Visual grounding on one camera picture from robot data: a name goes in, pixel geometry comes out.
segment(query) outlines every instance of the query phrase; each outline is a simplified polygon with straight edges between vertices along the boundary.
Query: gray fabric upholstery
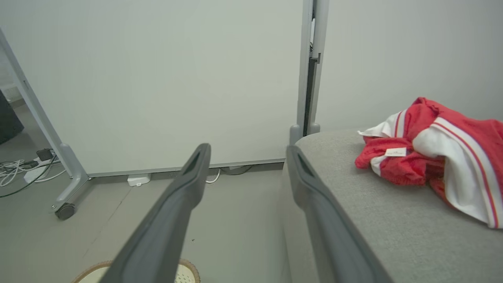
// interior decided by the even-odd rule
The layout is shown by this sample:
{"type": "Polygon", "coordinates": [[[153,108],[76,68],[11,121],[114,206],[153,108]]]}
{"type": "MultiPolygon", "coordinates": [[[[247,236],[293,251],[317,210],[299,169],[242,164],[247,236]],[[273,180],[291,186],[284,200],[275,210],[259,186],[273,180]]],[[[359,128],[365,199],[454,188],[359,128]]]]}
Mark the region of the gray fabric upholstery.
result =
{"type": "MultiPolygon", "coordinates": [[[[302,149],[395,282],[503,282],[503,231],[447,207],[428,187],[396,186],[354,161],[356,131],[302,138],[302,149]]],[[[316,279],[306,219],[286,165],[280,208],[293,282],[316,279]]]]}

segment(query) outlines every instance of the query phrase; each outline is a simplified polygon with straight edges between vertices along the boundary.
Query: red and white clothing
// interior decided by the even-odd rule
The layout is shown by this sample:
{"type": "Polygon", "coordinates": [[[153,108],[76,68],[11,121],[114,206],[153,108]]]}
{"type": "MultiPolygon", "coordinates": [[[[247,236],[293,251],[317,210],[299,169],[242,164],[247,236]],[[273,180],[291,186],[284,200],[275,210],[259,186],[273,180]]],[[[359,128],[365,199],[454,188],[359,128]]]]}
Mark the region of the red and white clothing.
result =
{"type": "Polygon", "coordinates": [[[449,205],[503,228],[503,123],[465,117],[435,101],[418,98],[364,132],[355,164],[399,185],[429,182],[449,205]],[[387,149],[407,148],[404,157],[387,149]]]}

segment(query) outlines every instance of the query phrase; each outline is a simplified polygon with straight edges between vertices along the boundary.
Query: whiteboard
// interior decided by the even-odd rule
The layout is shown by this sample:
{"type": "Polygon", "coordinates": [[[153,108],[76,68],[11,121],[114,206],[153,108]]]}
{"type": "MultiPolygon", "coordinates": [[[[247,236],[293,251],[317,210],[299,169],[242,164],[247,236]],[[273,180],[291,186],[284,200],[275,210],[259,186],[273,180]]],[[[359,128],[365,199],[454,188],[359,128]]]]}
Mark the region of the whiteboard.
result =
{"type": "Polygon", "coordinates": [[[296,123],[303,0],[25,0],[4,31],[88,174],[285,157],[296,123]]]}
{"type": "Polygon", "coordinates": [[[503,120],[502,1],[332,0],[325,24],[322,131],[377,125],[420,96],[503,120]]]}

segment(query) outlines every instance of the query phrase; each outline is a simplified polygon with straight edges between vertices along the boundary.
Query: black cable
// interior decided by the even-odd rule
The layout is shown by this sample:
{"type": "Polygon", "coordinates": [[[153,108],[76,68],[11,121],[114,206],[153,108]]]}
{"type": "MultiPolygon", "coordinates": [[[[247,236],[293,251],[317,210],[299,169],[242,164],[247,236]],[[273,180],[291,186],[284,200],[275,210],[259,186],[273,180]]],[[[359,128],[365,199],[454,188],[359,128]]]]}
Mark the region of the black cable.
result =
{"type": "Polygon", "coordinates": [[[252,167],[253,167],[253,165],[250,165],[250,167],[246,168],[246,170],[244,170],[242,172],[239,172],[239,173],[231,173],[229,171],[225,171],[223,168],[220,168],[220,170],[222,170],[222,172],[225,173],[225,174],[227,174],[227,175],[241,175],[241,174],[244,174],[244,173],[248,172],[248,170],[250,170],[252,167]]]}
{"type": "MultiPolygon", "coordinates": [[[[56,156],[54,156],[54,157],[51,159],[51,162],[49,163],[49,165],[52,165],[52,164],[54,163],[54,159],[56,159],[56,156]]],[[[29,182],[27,185],[25,185],[24,187],[20,188],[19,190],[15,191],[15,192],[11,192],[11,193],[6,194],[6,195],[0,195],[0,198],[2,198],[2,197],[6,197],[6,196],[10,196],[10,195],[13,195],[13,194],[15,194],[15,193],[18,193],[18,192],[20,192],[20,191],[22,191],[22,190],[26,189],[29,185],[31,185],[31,184],[33,184],[33,183],[35,183],[35,181],[36,181],[36,180],[38,180],[38,178],[42,177],[42,175],[44,175],[44,174],[45,174],[45,171],[47,171],[48,169],[49,169],[49,166],[46,166],[46,167],[45,167],[44,172],[42,172],[42,174],[38,175],[38,177],[37,177],[37,178],[33,179],[33,181],[29,182]]]]}

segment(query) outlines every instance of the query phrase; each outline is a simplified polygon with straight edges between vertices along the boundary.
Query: round beige object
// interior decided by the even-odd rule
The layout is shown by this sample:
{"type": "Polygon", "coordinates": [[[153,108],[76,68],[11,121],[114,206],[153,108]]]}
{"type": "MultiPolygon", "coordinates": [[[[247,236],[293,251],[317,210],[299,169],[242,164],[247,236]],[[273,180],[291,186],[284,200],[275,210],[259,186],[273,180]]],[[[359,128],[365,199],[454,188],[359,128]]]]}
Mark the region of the round beige object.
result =
{"type": "MultiPolygon", "coordinates": [[[[72,283],[99,283],[110,265],[112,265],[112,261],[104,261],[95,264],[77,276],[72,283]]],[[[199,272],[190,261],[182,258],[180,259],[175,283],[201,283],[199,272]]]]}

